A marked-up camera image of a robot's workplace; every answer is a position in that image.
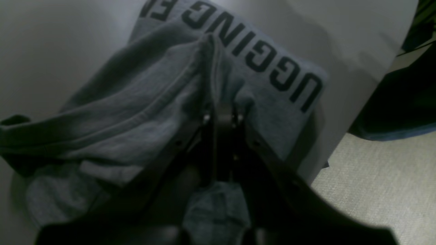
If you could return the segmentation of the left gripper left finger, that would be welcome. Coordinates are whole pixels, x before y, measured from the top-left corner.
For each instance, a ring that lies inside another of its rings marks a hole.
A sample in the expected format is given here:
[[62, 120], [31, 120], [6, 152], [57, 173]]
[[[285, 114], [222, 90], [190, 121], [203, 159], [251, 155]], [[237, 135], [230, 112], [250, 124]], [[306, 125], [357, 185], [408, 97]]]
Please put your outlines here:
[[206, 107], [119, 193], [78, 219], [45, 226], [35, 244], [192, 244], [182, 223], [193, 192], [216, 176], [216, 112]]

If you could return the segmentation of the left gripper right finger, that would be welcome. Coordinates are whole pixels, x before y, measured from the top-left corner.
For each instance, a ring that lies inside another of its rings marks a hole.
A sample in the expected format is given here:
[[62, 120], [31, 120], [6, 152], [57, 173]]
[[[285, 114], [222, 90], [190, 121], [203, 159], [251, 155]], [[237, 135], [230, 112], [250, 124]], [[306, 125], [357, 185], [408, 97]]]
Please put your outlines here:
[[389, 228], [365, 225], [330, 206], [272, 151], [232, 107], [233, 179], [251, 225], [242, 245], [396, 245]]

